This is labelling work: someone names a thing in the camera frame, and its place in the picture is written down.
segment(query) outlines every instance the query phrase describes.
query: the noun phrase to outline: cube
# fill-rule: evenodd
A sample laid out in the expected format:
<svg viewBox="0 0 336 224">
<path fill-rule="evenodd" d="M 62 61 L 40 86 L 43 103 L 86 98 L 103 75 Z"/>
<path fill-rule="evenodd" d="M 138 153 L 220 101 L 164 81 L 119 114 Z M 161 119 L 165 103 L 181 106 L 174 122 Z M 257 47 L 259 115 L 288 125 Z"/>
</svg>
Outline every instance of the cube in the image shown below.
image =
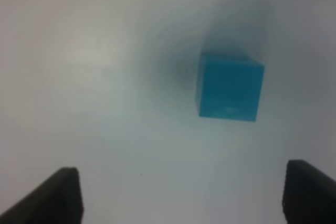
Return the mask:
<svg viewBox="0 0 336 224">
<path fill-rule="evenodd" d="M 264 66 L 248 57 L 202 53 L 196 91 L 199 116 L 255 121 L 263 76 Z"/>
</svg>

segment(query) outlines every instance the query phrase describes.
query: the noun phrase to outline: cube face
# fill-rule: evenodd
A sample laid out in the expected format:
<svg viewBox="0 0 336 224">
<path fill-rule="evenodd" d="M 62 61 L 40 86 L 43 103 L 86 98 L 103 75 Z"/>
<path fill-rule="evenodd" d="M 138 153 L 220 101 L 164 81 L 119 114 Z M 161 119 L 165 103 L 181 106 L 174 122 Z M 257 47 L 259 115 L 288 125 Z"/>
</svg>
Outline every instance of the cube face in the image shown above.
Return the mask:
<svg viewBox="0 0 336 224">
<path fill-rule="evenodd" d="M 263 76 L 264 66 L 247 57 L 203 53 L 196 94 L 199 115 L 255 121 Z"/>
</svg>

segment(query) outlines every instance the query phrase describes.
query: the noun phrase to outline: blue cube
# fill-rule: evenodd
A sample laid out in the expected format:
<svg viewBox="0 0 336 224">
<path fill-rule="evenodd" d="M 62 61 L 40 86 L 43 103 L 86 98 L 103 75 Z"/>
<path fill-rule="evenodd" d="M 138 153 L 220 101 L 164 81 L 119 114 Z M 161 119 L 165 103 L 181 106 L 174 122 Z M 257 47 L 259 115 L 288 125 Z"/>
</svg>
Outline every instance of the blue cube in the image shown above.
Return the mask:
<svg viewBox="0 0 336 224">
<path fill-rule="evenodd" d="M 248 57 L 203 53 L 196 94 L 199 115 L 255 121 L 263 76 L 264 66 Z"/>
</svg>

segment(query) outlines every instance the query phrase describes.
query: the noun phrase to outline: white surface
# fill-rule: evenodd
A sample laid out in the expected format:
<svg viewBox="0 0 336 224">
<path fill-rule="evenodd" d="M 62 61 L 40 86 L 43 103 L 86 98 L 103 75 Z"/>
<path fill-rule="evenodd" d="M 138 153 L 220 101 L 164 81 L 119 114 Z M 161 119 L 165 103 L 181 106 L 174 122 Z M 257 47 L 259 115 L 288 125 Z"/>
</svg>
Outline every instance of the white surface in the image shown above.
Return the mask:
<svg viewBox="0 0 336 224">
<path fill-rule="evenodd" d="M 77 166 L 87 224 L 285 223 L 288 159 L 336 177 L 335 8 L 0 0 L 0 211 Z M 256 123 L 197 117 L 197 55 L 215 22 L 266 65 Z"/>
</svg>

